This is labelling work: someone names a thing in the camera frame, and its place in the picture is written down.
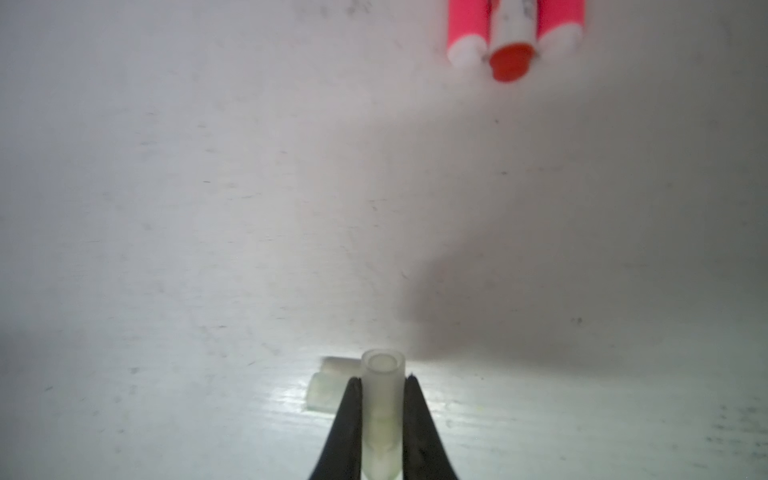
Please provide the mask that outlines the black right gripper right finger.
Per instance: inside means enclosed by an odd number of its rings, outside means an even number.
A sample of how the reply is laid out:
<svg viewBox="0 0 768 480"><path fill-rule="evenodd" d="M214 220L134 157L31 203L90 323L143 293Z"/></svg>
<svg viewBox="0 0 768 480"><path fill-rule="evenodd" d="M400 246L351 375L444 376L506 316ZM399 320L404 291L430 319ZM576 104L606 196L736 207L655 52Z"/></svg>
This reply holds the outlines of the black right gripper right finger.
<svg viewBox="0 0 768 480"><path fill-rule="evenodd" d="M404 384L402 425L404 480L458 480L415 375Z"/></svg>

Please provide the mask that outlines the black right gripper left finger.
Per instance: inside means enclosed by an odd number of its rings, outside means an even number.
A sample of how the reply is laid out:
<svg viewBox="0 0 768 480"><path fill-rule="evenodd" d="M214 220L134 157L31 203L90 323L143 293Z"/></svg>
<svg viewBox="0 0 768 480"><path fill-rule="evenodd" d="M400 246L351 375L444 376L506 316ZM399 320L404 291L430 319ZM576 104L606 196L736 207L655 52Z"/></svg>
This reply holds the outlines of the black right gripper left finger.
<svg viewBox="0 0 768 480"><path fill-rule="evenodd" d="M351 377L310 480L360 480L362 463L363 388Z"/></svg>

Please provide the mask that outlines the white pen cap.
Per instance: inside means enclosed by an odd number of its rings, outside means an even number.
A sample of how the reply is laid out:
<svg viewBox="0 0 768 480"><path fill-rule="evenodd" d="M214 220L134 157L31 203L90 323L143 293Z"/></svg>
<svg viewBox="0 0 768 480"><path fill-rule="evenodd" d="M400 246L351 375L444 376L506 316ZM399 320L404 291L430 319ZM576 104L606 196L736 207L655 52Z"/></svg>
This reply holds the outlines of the white pen cap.
<svg viewBox="0 0 768 480"><path fill-rule="evenodd" d="M372 349L361 358L363 391L362 472L367 479L396 479L402 469L402 353Z"/></svg>

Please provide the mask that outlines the white marker pen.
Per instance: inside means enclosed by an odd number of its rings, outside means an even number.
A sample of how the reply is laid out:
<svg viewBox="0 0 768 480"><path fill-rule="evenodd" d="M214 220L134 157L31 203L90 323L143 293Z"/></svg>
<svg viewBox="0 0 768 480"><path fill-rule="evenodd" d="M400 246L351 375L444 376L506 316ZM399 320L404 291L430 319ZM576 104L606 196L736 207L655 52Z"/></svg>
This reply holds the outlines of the white marker pen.
<svg viewBox="0 0 768 480"><path fill-rule="evenodd" d="M536 54L536 38L536 0L491 1L489 65L493 78L506 83L525 76Z"/></svg>

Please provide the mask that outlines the pink highlighter pen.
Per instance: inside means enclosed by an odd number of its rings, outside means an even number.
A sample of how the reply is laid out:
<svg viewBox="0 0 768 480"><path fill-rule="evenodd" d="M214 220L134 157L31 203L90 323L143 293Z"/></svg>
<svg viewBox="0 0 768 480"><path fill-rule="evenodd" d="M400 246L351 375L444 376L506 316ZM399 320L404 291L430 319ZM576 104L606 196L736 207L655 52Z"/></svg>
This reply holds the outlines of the pink highlighter pen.
<svg viewBox="0 0 768 480"><path fill-rule="evenodd" d="M453 67L480 65L489 46L489 3L449 0L446 56Z"/></svg>

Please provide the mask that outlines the red highlighter pen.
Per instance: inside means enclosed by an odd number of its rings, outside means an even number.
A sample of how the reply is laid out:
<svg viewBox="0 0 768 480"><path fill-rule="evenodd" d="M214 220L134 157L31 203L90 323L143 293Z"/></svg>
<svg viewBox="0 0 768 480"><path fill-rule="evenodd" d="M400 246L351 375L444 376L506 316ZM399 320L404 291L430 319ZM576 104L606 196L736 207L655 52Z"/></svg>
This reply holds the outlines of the red highlighter pen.
<svg viewBox="0 0 768 480"><path fill-rule="evenodd" d="M572 54L585 33L585 0L539 0L537 42L540 57L555 61Z"/></svg>

